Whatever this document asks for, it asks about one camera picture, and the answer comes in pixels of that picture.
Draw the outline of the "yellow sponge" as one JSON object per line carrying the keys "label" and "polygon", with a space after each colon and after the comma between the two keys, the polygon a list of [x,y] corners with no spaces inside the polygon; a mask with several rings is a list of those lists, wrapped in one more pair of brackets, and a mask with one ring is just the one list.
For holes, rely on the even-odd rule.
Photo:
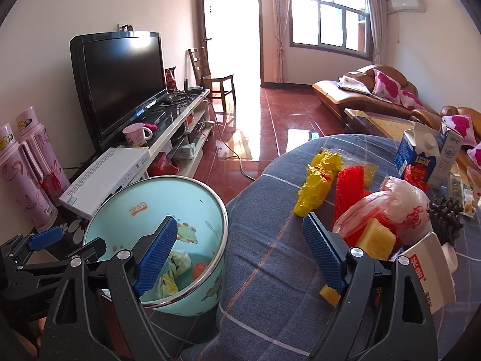
{"label": "yellow sponge", "polygon": [[361,248],[373,259],[387,260],[395,247],[396,235],[376,218],[371,218],[362,230],[343,239],[350,248]]}

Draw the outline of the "translucent plastic bag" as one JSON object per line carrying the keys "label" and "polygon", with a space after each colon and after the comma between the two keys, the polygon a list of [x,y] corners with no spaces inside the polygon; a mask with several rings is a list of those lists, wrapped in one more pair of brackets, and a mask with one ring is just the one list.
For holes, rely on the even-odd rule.
{"label": "translucent plastic bag", "polygon": [[420,188],[387,176],[380,190],[353,204],[333,224],[332,231],[348,237],[366,226],[370,219],[381,215],[405,245],[413,245],[430,232],[429,203],[428,196]]}

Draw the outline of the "yellow plastic bag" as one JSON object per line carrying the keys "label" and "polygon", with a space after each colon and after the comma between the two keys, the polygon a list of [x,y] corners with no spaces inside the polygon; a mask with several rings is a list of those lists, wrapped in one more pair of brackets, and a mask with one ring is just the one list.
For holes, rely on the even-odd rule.
{"label": "yellow plastic bag", "polygon": [[299,191],[293,212],[303,218],[318,209],[324,203],[341,169],[342,157],[339,153],[323,151],[315,155],[307,165],[307,178]]}

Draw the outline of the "red foil snack wrapper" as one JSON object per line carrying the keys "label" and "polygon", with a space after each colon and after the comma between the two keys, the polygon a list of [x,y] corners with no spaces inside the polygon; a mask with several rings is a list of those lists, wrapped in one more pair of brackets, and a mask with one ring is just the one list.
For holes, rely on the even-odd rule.
{"label": "red foil snack wrapper", "polygon": [[[338,180],[336,184],[335,193],[335,210],[332,220],[333,224],[343,215],[353,204],[357,203],[361,198],[370,195],[371,192],[364,189],[364,167],[362,165],[352,165],[344,168],[338,173]],[[387,227],[391,233],[396,236],[395,245],[401,246],[401,242],[397,237],[395,224],[391,223],[384,215],[378,214],[375,219]],[[353,235],[343,236],[347,245],[354,247],[356,242],[364,232],[365,226],[362,226],[359,231],[356,231]]]}

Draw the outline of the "light blue trash bin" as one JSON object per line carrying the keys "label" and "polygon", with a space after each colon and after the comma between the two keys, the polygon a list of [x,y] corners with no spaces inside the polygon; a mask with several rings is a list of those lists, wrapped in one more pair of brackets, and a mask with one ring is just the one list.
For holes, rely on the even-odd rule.
{"label": "light blue trash bin", "polygon": [[108,198],[90,221],[84,242],[106,243],[103,259],[131,249],[169,218],[177,239],[142,304],[193,317],[214,308],[222,289],[228,214],[217,193],[193,178],[159,176],[138,181]]}

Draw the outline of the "white paper box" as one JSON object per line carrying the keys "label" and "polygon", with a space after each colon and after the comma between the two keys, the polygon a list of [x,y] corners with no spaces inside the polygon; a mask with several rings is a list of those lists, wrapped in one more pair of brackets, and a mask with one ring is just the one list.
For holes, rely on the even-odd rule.
{"label": "white paper box", "polygon": [[434,232],[427,234],[401,255],[411,262],[432,314],[456,301],[452,273]]}

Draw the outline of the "pine cone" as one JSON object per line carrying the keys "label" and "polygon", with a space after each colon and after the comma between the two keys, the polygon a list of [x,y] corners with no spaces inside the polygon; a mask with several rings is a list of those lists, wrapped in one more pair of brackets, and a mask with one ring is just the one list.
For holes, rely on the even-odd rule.
{"label": "pine cone", "polygon": [[437,198],[429,203],[427,212],[440,244],[454,247],[463,228],[460,220],[462,206],[459,200],[445,196]]}

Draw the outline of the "pink floral pillow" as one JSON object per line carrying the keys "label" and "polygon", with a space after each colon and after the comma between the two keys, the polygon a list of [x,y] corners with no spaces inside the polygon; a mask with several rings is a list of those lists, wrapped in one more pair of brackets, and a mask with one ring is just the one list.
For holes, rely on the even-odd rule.
{"label": "pink floral pillow", "polygon": [[468,158],[481,169],[481,142],[467,151]]}
{"label": "pink floral pillow", "polygon": [[393,78],[378,69],[374,69],[375,85],[372,93],[375,96],[388,100],[394,104],[401,105],[401,86]]}
{"label": "pink floral pillow", "polygon": [[402,90],[400,92],[400,102],[404,108],[407,108],[410,111],[413,111],[416,109],[425,110],[425,107],[423,106],[421,101],[417,98],[417,96],[412,92],[409,92],[406,90]]}
{"label": "pink floral pillow", "polygon": [[462,136],[464,146],[475,147],[477,145],[470,115],[443,116],[442,122],[446,127],[457,131]]}

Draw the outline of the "wooden coffee table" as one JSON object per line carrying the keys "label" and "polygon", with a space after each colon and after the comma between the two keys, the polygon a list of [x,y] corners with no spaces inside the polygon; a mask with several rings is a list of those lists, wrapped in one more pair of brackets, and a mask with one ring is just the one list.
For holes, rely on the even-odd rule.
{"label": "wooden coffee table", "polygon": [[347,117],[347,133],[375,135],[401,141],[403,132],[415,125],[415,122],[403,118],[356,109],[345,108],[344,113]]}

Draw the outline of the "white TV stand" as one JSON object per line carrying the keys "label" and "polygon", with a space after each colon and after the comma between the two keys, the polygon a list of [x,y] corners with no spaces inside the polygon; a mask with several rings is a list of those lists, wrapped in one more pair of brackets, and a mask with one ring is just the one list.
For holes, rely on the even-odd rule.
{"label": "white TV stand", "polygon": [[[153,137],[149,141],[141,146],[132,146],[126,142],[125,136],[121,136],[121,143],[111,146],[114,148],[146,147],[149,150],[150,159],[129,185],[152,176],[172,174],[172,170],[161,167],[166,163],[177,167],[182,176],[194,175],[203,155],[202,148],[212,130],[207,95],[207,91],[199,94],[188,91],[168,95],[167,99],[171,102],[170,104],[153,106],[149,109],[150,113],[142,118],[144,125],[151,122],[156,127]],[[108,149],[99,155],[93,155],[85,164],[78,167],[70,179],[71,184]],[[57,217],[58,215],[67,218],[77,214],[61,205],[58,208]],[[53,224],[54,227],[57,227],[56,220]],[[60,241],[47,247],[46,251],[58,260],[73,252],[62,250]]]}

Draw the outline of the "wooden chair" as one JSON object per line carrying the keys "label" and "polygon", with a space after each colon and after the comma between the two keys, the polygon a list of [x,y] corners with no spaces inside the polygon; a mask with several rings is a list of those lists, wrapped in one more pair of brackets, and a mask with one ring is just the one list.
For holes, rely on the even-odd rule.
{"label": "wooden chair", "polygon": [[207,51],[204,47],[188,49],[189,59],[194,72],[197,86],[210,91],[211,99],[220,98],[222,111],[228,111],[227,96],[231,95],[236,105],[236,90],[233,75],[214,77],[210,71]]}

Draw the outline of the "white air conditioner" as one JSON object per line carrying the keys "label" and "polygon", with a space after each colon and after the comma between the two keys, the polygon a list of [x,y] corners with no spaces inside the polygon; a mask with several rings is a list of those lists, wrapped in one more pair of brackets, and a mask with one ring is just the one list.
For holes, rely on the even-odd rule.
{"label": "white air conditioner", "polygon": [[391,0],[394,11],[424,12],[426,10],[423,0]]}

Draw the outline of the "open balcony door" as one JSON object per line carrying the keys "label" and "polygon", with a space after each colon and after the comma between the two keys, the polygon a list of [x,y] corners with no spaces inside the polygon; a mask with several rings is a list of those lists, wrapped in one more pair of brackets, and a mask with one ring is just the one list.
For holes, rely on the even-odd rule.
{"label": "open balcony door", "polygon": [[201,0],[203,45],[215,77],[241,88],[262,83],[262,1]]}

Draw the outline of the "pink curtain left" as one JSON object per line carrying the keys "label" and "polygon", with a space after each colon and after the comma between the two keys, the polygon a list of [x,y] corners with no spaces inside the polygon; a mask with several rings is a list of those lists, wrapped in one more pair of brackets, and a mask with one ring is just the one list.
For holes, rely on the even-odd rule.
{"label": "pink curtain left", "polygon": [[274,83],[284,82],[284,35],[288,27],[290,0],[272,0],[273,30],[276,40]]}

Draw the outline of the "window with brown frame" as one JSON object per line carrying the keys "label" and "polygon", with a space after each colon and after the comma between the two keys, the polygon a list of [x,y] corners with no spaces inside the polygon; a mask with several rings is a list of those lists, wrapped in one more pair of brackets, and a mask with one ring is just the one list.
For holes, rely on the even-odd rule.
{"label": "window with brown frame", "polygon": [[290,45],[371,59],[368,0],[290,0]]}

